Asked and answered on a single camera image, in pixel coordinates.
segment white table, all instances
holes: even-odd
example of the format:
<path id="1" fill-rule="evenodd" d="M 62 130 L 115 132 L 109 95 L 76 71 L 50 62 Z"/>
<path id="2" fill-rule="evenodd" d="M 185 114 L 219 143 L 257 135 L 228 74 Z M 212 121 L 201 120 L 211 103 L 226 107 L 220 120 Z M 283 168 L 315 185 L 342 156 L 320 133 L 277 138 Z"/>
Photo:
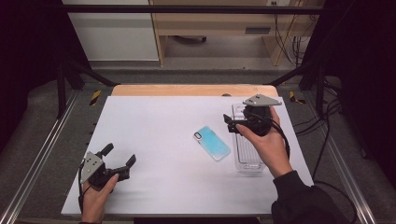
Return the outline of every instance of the white table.
<path id="1" fill-rule="evenodd" d="M 88 151 L 108 143 L 114 149 L 104 158 L 118 168 L 136 155 L 131 178 L 116 186 L 106 213 L 128 217 L 257 217 L 271 213 L 277 198 L 268 169 L 258 175 L 238 173 L 233 151 L 214 162 L 192 135 L 208 125 L 233 148 L 222 119 L 232 104 L 247 97 L 110 96 L 99 118 Z M 306 185 L 312 178 L 284 105 L 276 106 L 290 142 L 290 162 Z M 77 177 L 62 214 L 79 216 Z"/>

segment hand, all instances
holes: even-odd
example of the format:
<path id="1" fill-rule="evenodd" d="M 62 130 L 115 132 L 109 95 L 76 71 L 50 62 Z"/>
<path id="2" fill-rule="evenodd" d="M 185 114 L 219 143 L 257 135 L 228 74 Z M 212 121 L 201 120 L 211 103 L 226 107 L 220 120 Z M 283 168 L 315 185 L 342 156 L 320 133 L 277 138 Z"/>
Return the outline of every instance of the hand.
<path id="1" fill-rule="evenodd" d="M 270 106 L 270 111 L 273 120 L 280 125 L 279 116 L 273 106 Z M 292 171 L 285 149 L 285 142 L 277 130 L 271 128 L 267 135 L 261 137 L 246 126 L 237 124 L 236 128 L 256 148 L 260 158 L 262 158 L 274 178 Z"/>
<path id="2" fill-rule="evenodd" d="M 113 175 L 100 191 L 93 189 L 88 181 L 84 183 L 83 190 L 87 191 L 85 191 L 84 194 L 84 207 L 81 221 L 102 223 L 102 220 L 105 217 L 107 196 L 114 189 L 118 180 L 119 175 Z"/>

